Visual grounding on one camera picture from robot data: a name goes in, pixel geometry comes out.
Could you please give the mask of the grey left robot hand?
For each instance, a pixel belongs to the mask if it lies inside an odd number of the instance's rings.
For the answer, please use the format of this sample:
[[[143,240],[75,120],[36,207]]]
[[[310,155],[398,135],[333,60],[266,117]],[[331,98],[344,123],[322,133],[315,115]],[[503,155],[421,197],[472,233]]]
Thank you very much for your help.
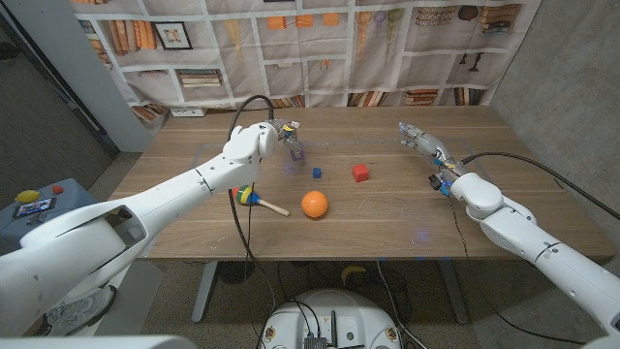
[[[278,132],[278,140],[290,151],[294,161],[304,160],[304,152],[301,143],[297,139],[299,123],[284,119],[274,119],[270,123]]]

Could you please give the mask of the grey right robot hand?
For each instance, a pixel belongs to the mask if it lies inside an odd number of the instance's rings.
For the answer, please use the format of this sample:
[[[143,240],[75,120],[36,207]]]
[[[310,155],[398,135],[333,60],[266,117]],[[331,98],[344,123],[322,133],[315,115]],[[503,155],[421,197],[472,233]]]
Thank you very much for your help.
[[[429,163],[438,166],[450,181],[468,173],[463,164],[455,160],[446,146],[436,137],[405,122],[400,122],[398,127],[400,133],[406,137],[401,143],[415,149]]]

